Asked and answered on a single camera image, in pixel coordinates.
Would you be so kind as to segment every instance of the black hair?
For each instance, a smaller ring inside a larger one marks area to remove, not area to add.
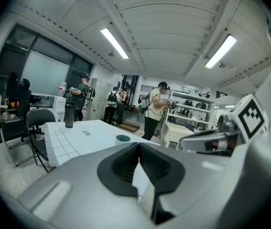
[[[166,89],[167,89],[167,83],[166,82],[160,82],[159,83],[159,85],[158,85],[158,87],[162,87],[163,89],[166,87]]]

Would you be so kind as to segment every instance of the desk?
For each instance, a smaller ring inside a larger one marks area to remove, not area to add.
[[[30,104],[30,108],[48,108],[48,109],[52,109],[53,106],[52,105],[41,105],[41,104]]]
[[[186,127],[171,123],[165,123],[161,131],[161,137],[164,138],[166,147],[169,147],[170,142],[179,144],[179,141],[182,137],[192,134],[194,134],[194,132],[187,129]]]
[[[101,120],[74,122],[73,128],[66,128],[64,122],[47,123],[45,144],[50,166],[60,166],[74,157],[113,147],[117,135],[129,136],[130,143],[156,144]]]

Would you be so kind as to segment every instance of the folding chair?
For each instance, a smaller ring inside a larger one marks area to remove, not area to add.
[[[30,137],[31,146],[36,153],[39,161],[41,162],[43,168],[46,170],[46,172],[49,172],[40,158],[42,157],[44,160],[49,160],[46,151],[45,139],[43,138],[37,141],[35,133],[35,126],[44,125],[46,122],[56,122],[54,114],[48,109],[32,109],[27,113],[26,125]],[[38,165],[35,154],[34,158],[36,165]]]

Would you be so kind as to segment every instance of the ceiling light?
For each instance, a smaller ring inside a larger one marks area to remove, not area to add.
[[[211,69],[213,66],[215,66],[216,63],[218,63],[224,57],[224,55],[233,47],[233,45],[235,45],[236,42],[237,39],[234,36],[228,35],[225,41],[220,46],[220,48],[207,61],[205,67]]]
[[[111,32],[108,30],[108,28],[101,30],[101,33],[109,40],[109,42],[111,42],[111,44],[120,53],[120,55],[123,57],[123,59],[129,58],[127,56],[127,54],[125,53],[125,51],[122,49],[122,47],[119,45],[119,43],[116,41],[116,39],[113,37]]]

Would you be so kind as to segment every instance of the person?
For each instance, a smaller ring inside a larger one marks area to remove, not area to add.
[[[118,102],[120,101],[120,95],[118,94],[118,88],[115,86],[112,92],[108,93],[107,96],[107,106],[105,110],[105,116],[103,117],[103,121],[107,122],[109,117],[108,124],[111,125],[112,119],[117,107]]]
[[[88,93],[90,78],[87,74],[81,76],[81,83],[76,90],[71,90],[72,99],[71,101],[75,103],[75,114],[74,121],[82,121],[83,114],[82,108],[86,102],[85,97]]]
[[[15,72],[10,73],[6,84],[6,96],[9,101],[8,108],[18,107],[18,76]]]
[[[117,108],[117,121],[115,124],[121,125],[122,124],[122,114],[128,105],[128,100],[129,100],[129,95],[128,95],[128,90],[125,88],[122,90],[121,93],[121,102],[118,103],[118,108]]]
[[[161,119],[162,112],[168,108],[171,103],[162,103],[161,94],[167,91],[167,83],[160,82],[158,88],[154,89],[150,93],[149,107],[145,114],[145,134],[142,136],[143,139],[151,140],[154,130]]]

